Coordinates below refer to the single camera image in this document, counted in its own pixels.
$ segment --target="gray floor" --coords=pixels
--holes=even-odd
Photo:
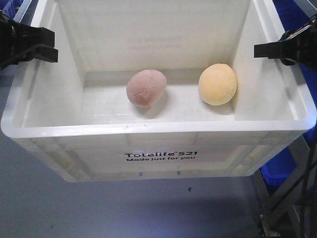
[[[258,237],[250,177],[69,183],[2,132],[0,191],[1,238]]]

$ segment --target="ball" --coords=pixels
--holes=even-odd
[[[154,105],[164,93],[166,77],[157,70],[145,69],[135,74],[127,84],[127,96],[139,107]]]
[[[201,99],[213,106],[229,102],[237,91],[237,78],[227,64],[217,63],[204,70],[198,83]]]

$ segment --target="black clamp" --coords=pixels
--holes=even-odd
[[[0,70],[32,59],[57,62],[55,33],[18,23],[0,11]]]
[[[277,42],[255,45],[254,57],[280,59],[287,66],[300,63],[317,70],[316,16],[298,30],[285,32]]]

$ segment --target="bin floor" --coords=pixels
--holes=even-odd
[[[126,85],[137,71],[88,72],[80,124],[234,120],[230,102],[211,106],[200,99],[203,70],[162,70],[166,91],[150,108],[139,108],[127,98]]]

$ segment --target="blue crate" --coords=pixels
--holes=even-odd
[[[21,6],[23,3],[23,0],[13,0],[13,4],[15,7]]]
[[[309,21],[309,17],[293,0],[273,0],[285,31],[296,30]]]
[[[288,148],[262,166],[265,183],[271,190],[277,189],[296,168],[296,163]]]
[[[13,0],[0,0],[0,9],[2,12],[11,19],[15,16],[15,9]]]
[[[317,72],[309,71],[305,66],[301,66],[301,70],[305,77],[308,89],[312,95],[314,103],[315,105],[317,105]],[[304,133],[304,138],[308,144],[310,144],[313,139],[315,128],[316,127],[313,127],[312,129]]]

